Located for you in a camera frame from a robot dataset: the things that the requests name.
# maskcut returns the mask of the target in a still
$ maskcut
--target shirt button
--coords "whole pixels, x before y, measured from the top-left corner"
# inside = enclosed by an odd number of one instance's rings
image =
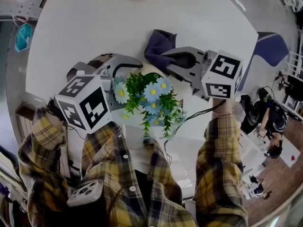
[[[131,192],[136,191],[136,187],[135,187],[135,186],[131,186],[131,187],[129,188],[129,191],[131,191]]]

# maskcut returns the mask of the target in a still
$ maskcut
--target dark blue cloth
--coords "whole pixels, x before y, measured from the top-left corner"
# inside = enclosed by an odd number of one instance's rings
[[[166,67],[175,63],[176,60],[161,54],[176,48],[176,37],[177,34],[155,29],[145,48],[144,56],[148,62],[164,73],[166,72]]]

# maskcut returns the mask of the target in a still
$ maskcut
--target hand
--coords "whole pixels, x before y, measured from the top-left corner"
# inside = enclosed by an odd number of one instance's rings
[[[266,129],[261,129],[261,128],[260,128],[259,134],[260,134],[261,137],[264,138],[264,137],[266,136],[266,133],[267,133],[267,130],[266,130]]]

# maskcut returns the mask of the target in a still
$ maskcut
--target plaid shirt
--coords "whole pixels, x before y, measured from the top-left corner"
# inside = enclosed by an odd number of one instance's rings
[[[110,212],[111,226],[247,226],[247,213],[238,188],[241,175],[239,134],[233,115],[221,116],[209,123],[206,142],[196,164],[197,223],[181,206],[181,188],[172,178],[164,154],[154,140],[145,144],[152,154],[147,179],[153,181],[150,208],[146,210],[125,139],[113,122],[86,136],[81,161],[82,181],[77,188],[100,180],[104,184],[107,209],[120,192]],[[55,214],[67,208],[68,185],[59,174],[58,161],[58,149],[65,144],[64,129],[54,128],[44,111],[38,109],[33,132],[18,152],[20,175],[28,190],[28,216],[34,227],[49,225],[44,213]],[[130,191],[131,186],[136,188],[134,192]]]

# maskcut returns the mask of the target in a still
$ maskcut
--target yellow plaid sleeve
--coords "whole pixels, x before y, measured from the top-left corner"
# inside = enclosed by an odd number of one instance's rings
[[[248,226],[239,190],[241,170],[233,114],[210,121],[196,165],[196,218],[199,226]]]
[[[32,226],[44,226],[48,212],[66,208],[67,182],[59,173],[62,132],[54,128],[42,109],[37,109],[33,132],[18,151],[20,176],[28,192],[28,217]]]

